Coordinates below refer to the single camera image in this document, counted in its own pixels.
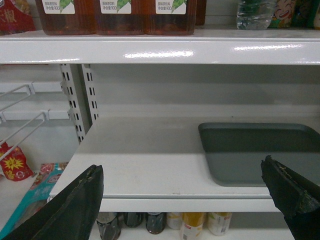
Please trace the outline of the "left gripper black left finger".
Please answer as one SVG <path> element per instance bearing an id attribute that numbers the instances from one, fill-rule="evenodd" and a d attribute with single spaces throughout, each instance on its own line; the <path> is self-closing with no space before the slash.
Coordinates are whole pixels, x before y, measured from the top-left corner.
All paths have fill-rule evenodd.
<path id="1" fill-rule="evenodd" d="M 4 240 L 88 240 L 100 211 L 104 171 L 91 165 Z"/>

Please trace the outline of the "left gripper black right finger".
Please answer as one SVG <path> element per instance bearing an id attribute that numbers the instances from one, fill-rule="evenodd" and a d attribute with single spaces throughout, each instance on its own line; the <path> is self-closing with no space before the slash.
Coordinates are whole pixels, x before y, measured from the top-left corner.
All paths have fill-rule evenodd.
<path id="1" fill-rule="evenodd" d="M 268 155 L 262 179 L 295 240 L 320 238 L 320 187 Z"/>

